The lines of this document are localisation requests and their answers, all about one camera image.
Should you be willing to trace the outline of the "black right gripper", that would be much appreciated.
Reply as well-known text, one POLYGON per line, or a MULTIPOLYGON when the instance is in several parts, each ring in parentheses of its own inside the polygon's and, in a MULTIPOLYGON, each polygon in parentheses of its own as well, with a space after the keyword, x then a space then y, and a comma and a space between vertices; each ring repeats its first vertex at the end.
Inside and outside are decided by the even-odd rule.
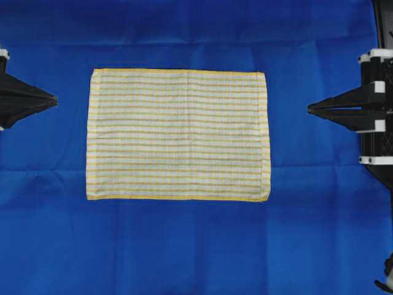
POLYGON ((359 163, 392 164, 392 50, 359 57, 361 87, 308 106, 308 113, 359 133, 359 163))

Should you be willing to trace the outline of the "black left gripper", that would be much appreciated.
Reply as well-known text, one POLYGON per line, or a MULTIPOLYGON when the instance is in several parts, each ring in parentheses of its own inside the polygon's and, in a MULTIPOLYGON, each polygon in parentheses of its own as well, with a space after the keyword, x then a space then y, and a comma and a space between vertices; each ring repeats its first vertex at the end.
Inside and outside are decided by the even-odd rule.
POLYGON ((9 51, 0 48, 1 104, 27 107, 1 106, 2 129, 11 128, 25 117, 58 105, 58 100, 54 95, 6 74, 9 59, 9 51))

